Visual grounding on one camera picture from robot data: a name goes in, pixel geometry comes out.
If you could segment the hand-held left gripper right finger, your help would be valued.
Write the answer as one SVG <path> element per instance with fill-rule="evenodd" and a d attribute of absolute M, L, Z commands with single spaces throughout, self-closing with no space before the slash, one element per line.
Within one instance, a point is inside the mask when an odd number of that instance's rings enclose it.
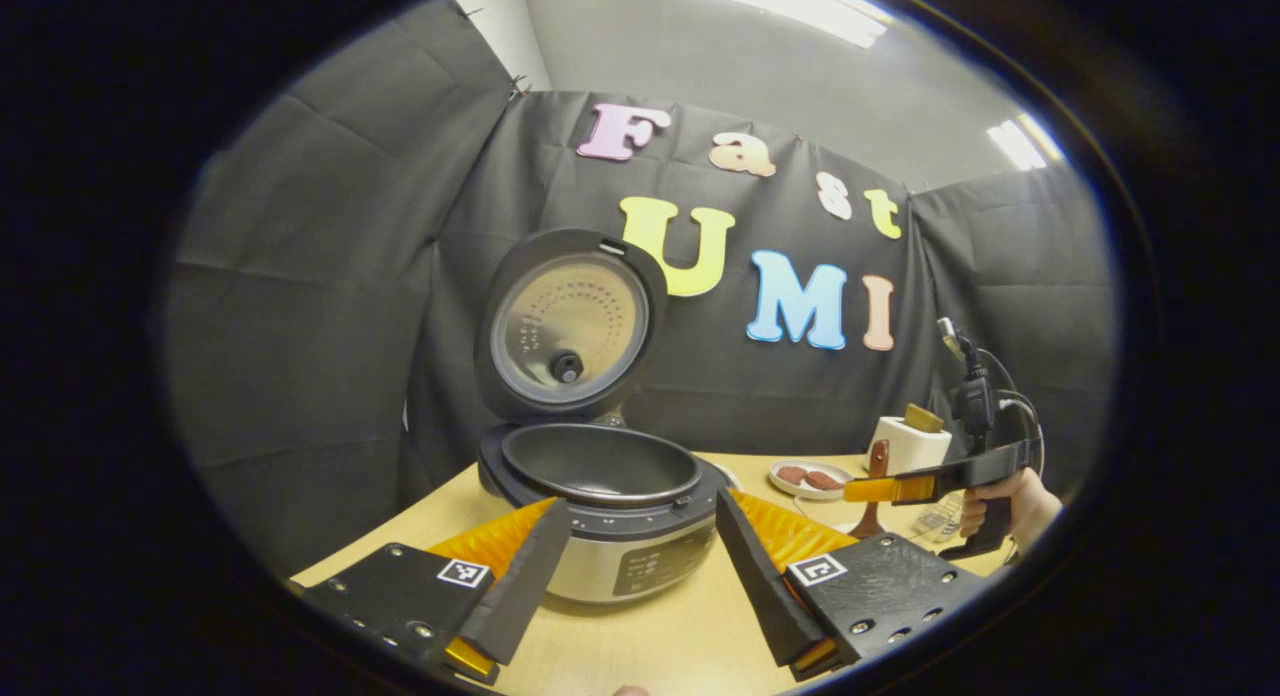
<path fill-rule="evenodd" d="M 716 495 L 716 528 L 774 663 L 797 682 L 919 640 L 984 586 L 900 535 L 858 539 L 736 487 Z"/>

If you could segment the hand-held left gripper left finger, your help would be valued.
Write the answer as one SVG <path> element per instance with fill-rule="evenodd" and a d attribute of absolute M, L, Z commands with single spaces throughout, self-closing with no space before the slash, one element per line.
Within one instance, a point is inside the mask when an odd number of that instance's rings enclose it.
<path fill-rule="evenodd" d="M 398 661 L 493 686 L 511 664 L 570 541 L 548 496 L 431 548 L 388 542 L 291 592 Z"/>

